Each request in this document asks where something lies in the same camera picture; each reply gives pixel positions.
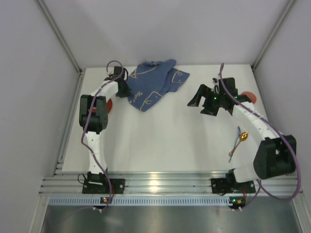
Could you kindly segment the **blue cloth placemat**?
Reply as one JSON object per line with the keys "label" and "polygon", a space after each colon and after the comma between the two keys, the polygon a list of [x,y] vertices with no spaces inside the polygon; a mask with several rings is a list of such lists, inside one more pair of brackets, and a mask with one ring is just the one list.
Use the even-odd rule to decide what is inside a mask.
{"label": "blue cloth placemat", "polygon": [[167,93],[176,92],[190,74],[176,69],[175,65],[174,59],[139,64],[128,76],[127,84],[131,89],[128,102],[146,112]]}

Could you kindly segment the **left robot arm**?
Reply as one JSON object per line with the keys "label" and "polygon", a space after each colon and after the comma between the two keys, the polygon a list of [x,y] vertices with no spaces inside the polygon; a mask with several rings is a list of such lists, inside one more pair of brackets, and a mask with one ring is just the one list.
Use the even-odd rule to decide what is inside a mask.
{"label": "left robot arm", "polygon": [[89,153],[88,172],[91,175],[107,174],[104,155],[104,130],[108,126],[107,102],[113,96],[124,98],[130,95],[127,79],[127,69],[115,66],[97,89],[80,96],[79,125],[83,129],[81,144]]}

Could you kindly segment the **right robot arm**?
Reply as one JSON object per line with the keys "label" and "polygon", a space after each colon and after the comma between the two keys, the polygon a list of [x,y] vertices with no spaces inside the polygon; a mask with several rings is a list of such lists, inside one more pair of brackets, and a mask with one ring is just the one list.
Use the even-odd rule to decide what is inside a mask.
{"label": "right robot arm", "polygon": [[223,108],[242,124],[258,147],[248,164],[229,170],[226,178],[232,183],[244,183],[295,172],[292,155],[296,152],[296,139],[292,135],[279,136],[261,117],[251,99],[238,93],[233,77],[214,78],[213,84],[213,88],[201,84],[188,106],[197,107],[204,98],[202,114],[216,116]]}

